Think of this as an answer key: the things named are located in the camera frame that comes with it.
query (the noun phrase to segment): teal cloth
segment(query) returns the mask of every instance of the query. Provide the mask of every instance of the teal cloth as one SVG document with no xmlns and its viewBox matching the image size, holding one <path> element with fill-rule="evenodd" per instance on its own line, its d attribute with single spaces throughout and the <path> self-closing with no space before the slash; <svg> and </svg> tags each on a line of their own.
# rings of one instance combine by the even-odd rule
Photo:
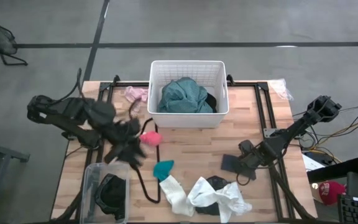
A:
<svg viewBox="0 0 358 224">
<path fill-rule="evenodd" d="M 159 113 L 213 113 L 205 102 L 206 89 L 189 77 L 171 81 L 162 88 L 162 99 L 158 104 Z"/>
<path fill-rule="evenodd" d="M 161 161 L 154 166 L 153 176 L 158 180 L 163 181 L 169 176 L 169 172 L 172 170 L 173 161 Z"/>
</svg>

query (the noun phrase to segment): white laundry basket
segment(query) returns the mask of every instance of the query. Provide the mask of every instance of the white laundry basket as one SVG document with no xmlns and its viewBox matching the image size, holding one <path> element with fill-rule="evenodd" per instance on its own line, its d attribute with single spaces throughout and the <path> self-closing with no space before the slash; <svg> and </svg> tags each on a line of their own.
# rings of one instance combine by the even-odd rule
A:
<svg viewBox="0 0 358 224">
<path fill-rule="evenodd" d="M 216 98 L 217 113 L 158 113 L 162 88 L 172 80 L 192 78 Z M 161 128 L 215 128 L 229 112 L 226 71 L 220 61 L 168 61 L 152 63 L 147 110 Z"/>
</svg>

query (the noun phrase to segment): wooden table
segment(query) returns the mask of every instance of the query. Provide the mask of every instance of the wooden table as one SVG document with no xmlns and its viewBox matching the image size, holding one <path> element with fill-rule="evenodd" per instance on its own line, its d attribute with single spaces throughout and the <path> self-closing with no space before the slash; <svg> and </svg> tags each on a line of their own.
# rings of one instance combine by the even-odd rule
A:
<svg viewBox="0 0 358 224">
<path fill-rule="evenodd" d="M 100 82 L 84 82 L 83 92 L 85 96 L 97 99 L 99 84 Z M 267 113 L 265 97 L 263 97 L 263 93 L 261 94 L 264 111 Z M 287 128 L 293 122 L 288 100 L 280 99 L 274 91 L 271 91 L 270 97 L 278 128 Z M 118 112 L 128 109 L 130 103 L 124 97 L 124 87 L 114 88 L 113 103 Z M 175 161 L 171 175 L 182 184 L 187 194 L 199 177 L 208 178 L 217 175 L 226 180 L 235 181 L 236 175 L 234 173 L 220 169 L 222 155 L 238 156 L 240 154 L 238 144 L 245 139 L 250 139 L 254 144 L 262 140 L 255 90 L 249 87 L 229 87 L 229 105 L 230 111 L 218 128 L 158 129 L 158 132 L 163 136 L 163 143 L 160 145 L 161 161 Z M 141 123 L 150 118 L 146 104 L 141 106 L 139 118 Z M 154 126 L 148 124 L 145 131 L 152 130 L 154 130 Z M 78 142 L 70 142 L 67 153 L 78 147 Z M 110 145 L 105 144 L 104 153 L 107 153 L 109 148 Z M 156 178 L 153 177 L 153 168 L 157 162 L 155 148 L 148 146 L 143 146 L 143 148 L 148 157 L 143 161 L 140 171 L 149 195 L 152 198 L 157 198 L 157 182 Z M 85 157 L 86 149 L 81 149 L 65 160 L 51 218 L 56 218 L 62 214 L 78 193 L 83 176 Z M 284 161 L 292 192 L 306 210 L 317 217 L 299 148 L 290 146 Z M 246 180 L 246 177 L 240 177 L 241 182 Z M 171 205 L 165 198 L 164 192 L 161 192 L 162 199 L 159 204 L 149 202 L 145 198 L 139 178 L 133 170 L 131 171 L 130 186 L 129 222 L 220 222 L 217 216 L 195 213 L 193 217 L 186 217 L 172 213 Z M 255 181 L 239 187 L 244 200 L 251 203 L 253 209 L 242 216 L 233 215 L 230 222 L 271 222 L 277 220 L 267 169 L 257 170 Z M 282 192 L 280 192 L 280 198 L 284 214 L 286 214 L 287 210 Z"/>
</svg>

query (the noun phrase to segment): keyboard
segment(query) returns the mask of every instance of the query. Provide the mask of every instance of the keyboard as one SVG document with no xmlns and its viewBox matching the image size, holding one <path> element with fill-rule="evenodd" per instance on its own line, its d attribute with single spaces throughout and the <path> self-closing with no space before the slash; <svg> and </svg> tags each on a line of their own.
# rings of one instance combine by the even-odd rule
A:
<svg viewBox="0 0 358 224">
<path fill-rule="evenodd" d="M 349 195 L 338 195 L 339 221 L 358 224 L 358 198 Z"/>
</svg>

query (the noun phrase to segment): gray cloth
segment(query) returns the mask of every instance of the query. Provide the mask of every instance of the gray cloth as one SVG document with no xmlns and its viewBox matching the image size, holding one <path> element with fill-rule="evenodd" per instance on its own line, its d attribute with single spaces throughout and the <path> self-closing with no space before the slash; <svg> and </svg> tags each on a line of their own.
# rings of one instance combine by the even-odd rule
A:
<svg viewBox="0 0 358 224">
<path fill-rule="evenodd" d="M 159 113 L 213 113 L 205 102 L 208 92 L 189 77 L 171 81 L 162 88 Z"/>
</svg>

